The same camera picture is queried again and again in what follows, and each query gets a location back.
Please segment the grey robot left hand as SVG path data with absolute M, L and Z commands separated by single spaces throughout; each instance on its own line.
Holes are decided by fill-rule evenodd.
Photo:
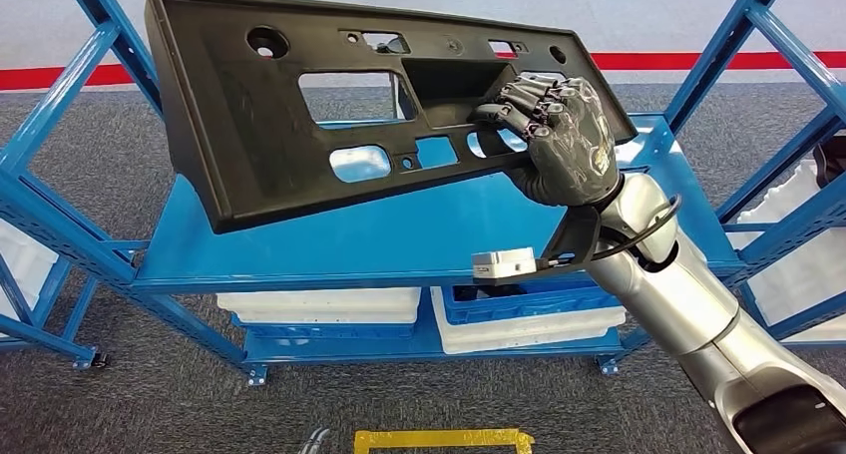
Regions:
M 297 454 L 318 454 L 330 430 L 325 427 L 315 429 L 301 444 Z

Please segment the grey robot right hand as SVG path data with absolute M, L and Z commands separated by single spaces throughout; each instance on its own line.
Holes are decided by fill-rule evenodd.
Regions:
M 487 158 L 510 152 L 501 129 L 527 144 L 531 162 L 505 175 L 535 203 L 596 205 L 620 182 L 615 139 L 602 101 L 581 77 L 521 75 L 476 107 L 468 122 L 478 128 L 478 144 Z

